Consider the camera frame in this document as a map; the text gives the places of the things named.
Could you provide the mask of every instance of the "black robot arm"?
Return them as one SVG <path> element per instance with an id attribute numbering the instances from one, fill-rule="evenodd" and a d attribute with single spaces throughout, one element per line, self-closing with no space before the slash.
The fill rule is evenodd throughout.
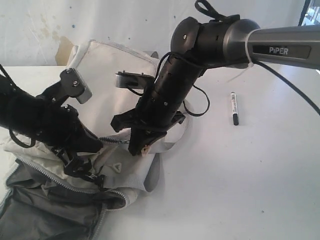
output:
<path id="1" fill-rule="evenodd" d="M 46 144 L 64 164 L 64 173 L 99 184 L 99 177 L 90 170 L 90 160 L 79 152 L 96 153 L 102 143 L 79 120 L 78 112 L 70 105 L 61 107 L 69 98 L 85 103 L 91 92 L 73 68 L 60 74 L 60 81 L 34 97 L 20 89 L 0 66 L 0 126 L 9 130 L 12 140 L 23 148 L 31 148 L 36 141 Z M 14 132 L 30 138 L 21 142 Z"/>
<path id="2" fill-rule="evenodd" d="M 183 20 L 171 39 L 171 52 L 155 78 L 118 73 L 118 87 L 143 89 L 136 107 L 115 115 L 116 132 L 131 128 L 129 151 L 139 155 L 163 138 L 185 116 L 178 111 L 195 81 L 207 69 L 243 69 L 250 61 L 265 61 L 304 68 L 320 68 L 320 26 L 260 29 L 239 15 L 223 16 L 206 1 L 195 7 L 214 19 L 199 23 Z"/>

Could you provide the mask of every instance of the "white tabletop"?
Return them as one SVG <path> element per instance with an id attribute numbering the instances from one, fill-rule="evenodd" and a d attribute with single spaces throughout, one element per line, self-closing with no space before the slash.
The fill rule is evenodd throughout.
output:
<path id="1" fill-rule="evenodd" d="M 315 70 L 273 67 L 320 105 Z M 22 89 L 36 95 L 64 68 L 6 69 Z M 210 97 L 209 112 L 193 120 L 189 139 L 162 154 L 156 190 L 111 212 L 99 239 L 320 239 L 320 116 L 266 70 L 255 66 L 226 82 L 237 73 L 208 70 L 197 81 Z M 232 124 L 232 91 L 239 126 Z M 196 112 L 206 108 L 205 97 L 195 89 L 188 100 Z M 7 135 L 0 129 L 1 138 Z M 3 175 L 3 153 L 1 158 Z"/>

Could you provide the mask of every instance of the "marker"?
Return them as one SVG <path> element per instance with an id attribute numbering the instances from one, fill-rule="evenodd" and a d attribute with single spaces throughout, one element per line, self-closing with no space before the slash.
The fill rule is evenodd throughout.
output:
<path id="1" fill-rule="evenodd" d="M 239 125 L 239 118 L 238 118 L 238 107 L 237 107 L 237 99 L 235 92 L 231 92 L 231 105 L 232 105 L 232 119 L 233 119 L 233 125 L 238 126 Z"/>

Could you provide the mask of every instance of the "robotic arm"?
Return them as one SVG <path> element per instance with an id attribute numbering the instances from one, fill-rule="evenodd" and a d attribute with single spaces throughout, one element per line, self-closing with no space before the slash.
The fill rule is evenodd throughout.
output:
<path id="1" fill-rule="evenodd" d="M 320 68 L 320 26 L 260 29 L 239 15 L 217 13 L 206 0 L 197 0 L 195 7 L 214 19 L 208 23 L 193 17 L 183 20 L 173 33 L 171 52 L 165 55 L 169 57 L 155 78 L 118 73 L 118 87 L 144 90 L 134 109 L 115 115 L 111 122 L 116 132 L 131 128 L 128 149 L 132 155 L 141 154 L 172 126 L 183 122 L 185 116 L 178 109 L 207 69 L 243 69 L 251 60 Z"/>
<path id="2" fill-rule="evenodd" d="M 90 172 L 90 160 L 79 152 L 96 153 L 103 144 L 79 120 L 78 112 L 70 105 L 61 107 L 69 98 L 83 104 L 91 92 L 73 68 L 60 74 L 61 80 L 37 97 L 20 89 L 0 65 L 0 127 L 9 129 L 12 140 L 23 148 L 36 141 L 46 144 L 64 164 L 64 173 L 100 184 L 101 178 Z M 30 145 L 21 142 L 13 131 L 31 139 Z"/>

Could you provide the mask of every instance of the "white wall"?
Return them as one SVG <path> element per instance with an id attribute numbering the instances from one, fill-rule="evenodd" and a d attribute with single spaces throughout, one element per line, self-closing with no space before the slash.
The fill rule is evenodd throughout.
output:
<path id="1" fill-rule="evenodd" d="M 240 14 L 261 27 L 295 26 L 305 0 L 210 0 L 221 14 Z M 197 12 L 195 0 L 0 0 L 0 63 L 63 65 L 72 44 L 89 39 L 138 50 L 170 49 L 177 24 Z"/>

